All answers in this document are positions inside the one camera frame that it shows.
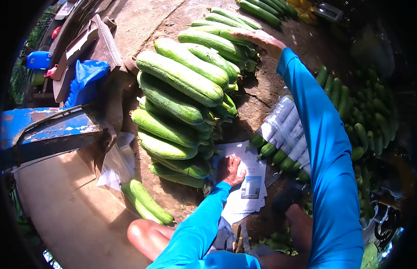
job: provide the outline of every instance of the blue sleeve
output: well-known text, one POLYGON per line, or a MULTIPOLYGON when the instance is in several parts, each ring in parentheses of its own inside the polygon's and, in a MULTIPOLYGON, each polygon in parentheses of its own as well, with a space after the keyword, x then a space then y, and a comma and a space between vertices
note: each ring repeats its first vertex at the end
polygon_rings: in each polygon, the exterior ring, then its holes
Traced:
POLYGON ((289 49, 277 65, 303 124, 311 164, 313 236, 309 268, 360 268, 364 253, 351 145, 340 115, 289 49))
MULTIPOLYGON (((197 209, 178 225, 168 246, 147 268, 204 268, 207 262, 214 261, 214 257, 222 259, 224 256, 229 256, 227 251, 206 256, 205 254, 217 234, 223 202, 227 200, 230 189, 231 186, 226 182, 216 184, 197 209)), ((254 257, 245 254, 234 256, 233 260, 237 261, 237 259, 244 264, 247 264, 248 260, 258 264, 254 257)))

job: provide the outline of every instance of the hand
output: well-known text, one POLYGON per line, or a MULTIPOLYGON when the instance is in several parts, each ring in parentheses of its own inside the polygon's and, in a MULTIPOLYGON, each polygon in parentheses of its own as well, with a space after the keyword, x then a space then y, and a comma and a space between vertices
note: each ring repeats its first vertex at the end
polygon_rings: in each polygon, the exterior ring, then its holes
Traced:
POLYGON ((270 36, 262 30, 248 31, 243 29, 240 31, 231 32, 230 35, 232 35, 234 38, 242 38, 248 40, 260 46, 267 51, 268 55, 277 60, 280 60, 282 51, 284 48, 286 48, 286 45, 282 41, 277 40, 275 37, 270 36))
POLYGON ((231 187, 240 184, 244 180, 247 170, 244 168, 237 176, 240 157, 228 156, 219 161, 217 167, 217 182, 223 181, 231 185, 231 187))

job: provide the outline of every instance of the clear plastic sheet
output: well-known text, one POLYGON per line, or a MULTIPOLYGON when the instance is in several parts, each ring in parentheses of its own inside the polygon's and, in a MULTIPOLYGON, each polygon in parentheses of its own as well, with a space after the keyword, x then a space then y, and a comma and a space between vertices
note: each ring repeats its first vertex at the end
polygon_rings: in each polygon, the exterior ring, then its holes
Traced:
POLYGON ((134 151, 129 146, 134 138, 135 135, 132 133, 120 132, 116 143, 105 154, 97 187, 108 186, 120 191, 120 182, 126 182, 135 177, 134 151))

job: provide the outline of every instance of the blue plastic container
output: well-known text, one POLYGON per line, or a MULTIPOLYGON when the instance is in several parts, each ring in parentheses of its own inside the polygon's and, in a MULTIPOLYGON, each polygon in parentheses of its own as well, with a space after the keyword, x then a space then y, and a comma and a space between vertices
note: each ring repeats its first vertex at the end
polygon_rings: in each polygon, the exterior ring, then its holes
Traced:
POLYGON ((52 53, 49 51, 34 51, 26 57, 26 68, 41 69, 49 68, 52 53))

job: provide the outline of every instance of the plastic bag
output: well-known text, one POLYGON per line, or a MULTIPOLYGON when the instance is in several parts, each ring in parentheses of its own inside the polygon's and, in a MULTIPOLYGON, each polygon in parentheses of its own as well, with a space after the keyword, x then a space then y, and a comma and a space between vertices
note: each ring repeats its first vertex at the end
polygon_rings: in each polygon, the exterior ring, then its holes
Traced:
POLYGON ((116 143, 105 154, 97 187, 108 186, 120 191, 120 182, 126 182, 135 177, 134 151, 129 146, 134 138, 135 135, 132 133, 120 132, 116 143))
POLYGON ((70 93, 64 102, 65 108, 90 103, 97 96, 97 89, 107 77, 110 66, 105 61, 76 61, 76 78, 70 84, 70 93))

